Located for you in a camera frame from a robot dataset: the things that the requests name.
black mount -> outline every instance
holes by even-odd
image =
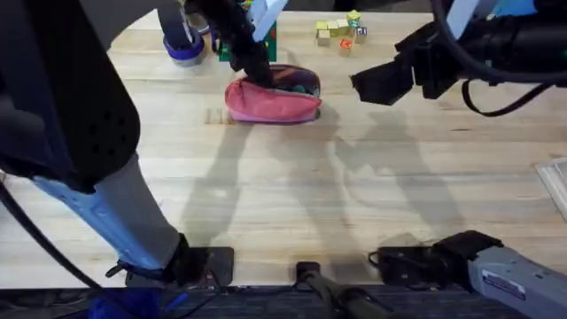
[[[106,272],[106,276],[112,277],[126,270],[126,286],[135,288],[177,288],[203,282],[224,287],[232,282],[235,255],[233,248],[189,247],[185,236],[179,236],[179,245],[166,268],[148,270],[118,261],[116,266]]]
[[[499,239],[475,230],[447,237],[433,246],[379,247],[373,262],[387,285],[418,286],[435,284],[441,288],[459,284],[472,291],[469,261],[493,246],[503,247]]]

blue cloth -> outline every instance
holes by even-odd
[[[505,15],[528,15],[537,12],[533,4],[533,0],[501,0],[494,8],[494,14],[497,16]]]
[[[159,289],[119,289],[106,293],[119,300],[122,305],[146,319],[159,319]],[[131,319],[132,316],[102,298],[93,300],[89,308],[89,319]]]

green object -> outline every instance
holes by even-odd
[[[307,93],[303,85],[296,85],[293,87],[293,91],[296,93]]]
[[[276,32],[276,22],[272,28],[269,29],[268,34],[264,37],[264,43],[267,45],[268,57],[270,62],[276,62],[277,58],[277,32]],[[221,43],[221,48],[219,49],[221,53],[219,55],[219,61],[228,62],[230,61],[230,51],[229,48],[224,43]]]

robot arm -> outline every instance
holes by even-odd
[[[195,4],[231,48],[233,68],[271,85],[268,54],[253,41],[237,3]],[[0,3],[0,168],[29,178],[100,234],[120,259],[108,276],[126,269],[185,284],[200,278],[206,256],[167,222],[141,175],[139,116],[106,55],[125,27],[171,5],[179,6],[169,0]],[[160,18],[162,26],[184,30]]]
[[[431,2],[435,12],[443,9],[440,0]],[[486,17],[499,1],[444,4],[450,8],[447,18],[436,13],[436,21],[396,44],[399,54],[393,62],[352,76],[362,101],[393,105],[414,85],[422,87],[423,97],[437,99],[459,79],[467,79],[462,90],[465,104],[484,116],[500,116],[515,111],[543,90],[563,87],[567,82],[563,47],[567,22],[559,13],[565,13],[561,2],[508,1],[498,7],[498,17],[492,19]],[[469,81],[475,79],[492,85],[523,82],[540,86],[510,107],[482,113],[471,102],[468,90]]]
[[[375,254],[385,284],[459,284],[531,318],[559,319],[567,312],[566,275],[476,231],[432,247],[380,247]]]

black cable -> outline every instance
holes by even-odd
[[[467,80],[462,84],[462,99],[464,100],[464,104],[466,104],[469,109],[471,109],[471,111],[478,113],[480,115],[483,115],[485,117],[499,117],[502,115],[506,115],[508,113],[512,113],[515,110],[521,108],[522,106],[528,104],[529,102],[531,102],[534,98],[536,98],[538,95],[540,95],[541,93],[545,92],[546,90],[548,90],[549,88],[551,88],[553,85],[552,84],[540,84],[537,87],[533,88],[532,90],[530,90],[529,92],[527,92],[526,94],[524,94],[522,97],[520,97],[516,102],[501,108],[500,110],[497,111],[491,111],[491,112],[483,112],[480,111],[477,106],[472,102],[472,99],[470,98],[470,82],[472,80]]]
[[[447,15],[441,0],[431,0],[431,9],[439,26],[440,34],[445,38],[447,48],[453,57],[465,68],[474,71],[477,77],[483,80],[490,79],[496,82],[518,82],[518,83],[558,83],[567,81],[567,71],[558,73],[511,73],[502,71],[473,58],[454,38],[453,32],[447,23]]]
[[[195,314],[196,312],[198,312],[202,307],[206,306],[209,302],[213,301],[215,298],[219,297],[222,294],[222,292],[217,292],[215,293],[213,296],[201,301],[198,305],[196,305],[193,309],[189,310],[187,313],[185,313],[184,315],[181,315],[179,317],[177,317],[176,319],[185,319],[185,318],[189,318],[191,315]]]
[[[97,282],[92,280],[89,276],[78,269],[63,253],[61,253],[57,247],[55,247],[51,241],[35,226],[35,224],[27,217],[24,210],[19,206],[18,202],[6,189],[3,183],[0,183],[0,200],[8,210],[8,212],[14,217],[14,219],[21,225],[21,227],[31,236],[35,242],[45,250],[59,265],[65,268],[77,279],[81,280],[90,289],[98,293],[102,298],[108,300],[114,306],[120,310],[128,313],[134,318],[143,318],[142,316],[136,314],[132,310],[125,307],[121,302],[112,297],[110,294],[105,292],[105,289],[101,287]]]

